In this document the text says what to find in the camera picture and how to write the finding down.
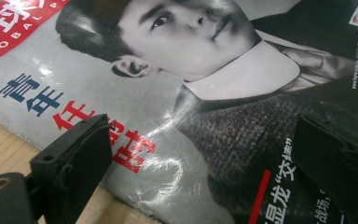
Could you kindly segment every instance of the red stripe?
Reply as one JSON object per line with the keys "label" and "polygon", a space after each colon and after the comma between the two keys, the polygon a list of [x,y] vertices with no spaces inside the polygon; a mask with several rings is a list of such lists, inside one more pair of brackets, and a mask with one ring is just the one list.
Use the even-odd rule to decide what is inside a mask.
{"label": "red stripe", "polygon": [[269,177],[271,176],[271,171],[265,170],[263,179],[260,183],[260,188],[258,188],[257,196],[255,197],[254,207],[252,209],[251,218],[249,219],[249,224],[255,224],[257,222],[258,213],[263,203],[264,195],[266,194],[267,185],[269,184]]}
{"label": "red stripe", "polygon": [[24,9],[19,9],[20,7],[18,6],[14,6],[14,8],[19,11],[24,11],[27,16],[17,14],[7,9],[5,6],[9,5],[9,2],[9,0],[0,1],[0,20],[6,23],[12,23],[15,21],[15,16],[18,16],[18,18],[16,22],[8,27],[0,24],[0,57],[16,48],[41,24],[60,11],[67,3],[67,0],[20,0],[24,5]]}

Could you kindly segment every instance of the man's eye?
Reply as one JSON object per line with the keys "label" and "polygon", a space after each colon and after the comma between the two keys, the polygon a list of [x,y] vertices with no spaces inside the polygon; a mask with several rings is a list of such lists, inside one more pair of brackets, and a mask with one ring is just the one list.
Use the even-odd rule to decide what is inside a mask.
{"label": "man's eye", "polygon": [[159,26],[162,26],[165,24],[165,22],[167,22],[167,20],[169,19],[170,17],[169,16],[162,16],[162,17],[158,17],[154,23],[153,23],[153,26],[152,26],[152,30],[156,27],[159,27]]}

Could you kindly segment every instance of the man's ear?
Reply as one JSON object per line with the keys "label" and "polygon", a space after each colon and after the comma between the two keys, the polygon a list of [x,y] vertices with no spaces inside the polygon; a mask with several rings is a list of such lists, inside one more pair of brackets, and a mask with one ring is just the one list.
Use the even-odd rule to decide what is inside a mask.
{"label": "man's ear", "polygon": [[145,77],[160,71],[155,65],[133,55],[125,55],[112,62],[112,70],[123,77]]}

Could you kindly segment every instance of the man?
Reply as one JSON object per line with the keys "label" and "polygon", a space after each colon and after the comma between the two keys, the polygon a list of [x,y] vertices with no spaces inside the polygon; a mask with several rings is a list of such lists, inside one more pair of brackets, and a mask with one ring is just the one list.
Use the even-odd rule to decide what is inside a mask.
{"label": "man", "polygon": [[[70,48],[111,62],[119,75],[144,77],[161,70],[177,75],[204,100],[299,90],[348,76],[354,67],[345,58],[260,33],[263,40],[285,46],[266,44],[233,1],[95,0],[76,4],[74,0],[71,4],[67,8],[72,18],[66,19],[69,9],[64,10],[57,22],[62,42]],[[63,29],[67,22],[82,28],[73,20],[76,17],[92,18],[89,28],[96,29],[91,34],[100,34],[98,38],[85,34],[86,39],[74,41],[79,34]],[[74,47],[74,42],[82,47]],[[300,73],[302,67],[311,72]],[[217,84],[218,89],[206,88]]]}
{"label": "man", "polygon": [[[184,80],[178,128],[207,162],[214,199],[239,223],[251,215],[259,172],[279,167],[298,114],[358,134],[358,91],[345,78],[329,83],[351,75],[353,62],[270,35],[260,38],[234,2],[73,0],[57,31],[71,49],[112,63],[119,75],[164,70]],[[301,184],[292,187],[294,194]],[[313,218],[302,217],[301,209],[288,205],[289,218]]]}

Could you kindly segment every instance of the dark sweater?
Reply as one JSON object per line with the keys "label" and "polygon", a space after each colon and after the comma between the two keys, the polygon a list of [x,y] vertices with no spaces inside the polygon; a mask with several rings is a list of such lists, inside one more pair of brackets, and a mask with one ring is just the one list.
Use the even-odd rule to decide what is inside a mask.
{"label": "dark sweater", "polygon": [[[358,134],[358,79],[356,84],[354,90],[349,77],[302,91],[224,102],[204,102],[184,88],[176,107],[183,116],[178,128],[205,159],[213,198],[238,223],[246,223],[262,174],[269,169],[276,175],[285,139],[293,138],[299,114],[327,119]],[[299,182],[290,187],[292,198]],[[300,207],[292,204],[288,210],[292,215],[304,213]]]}

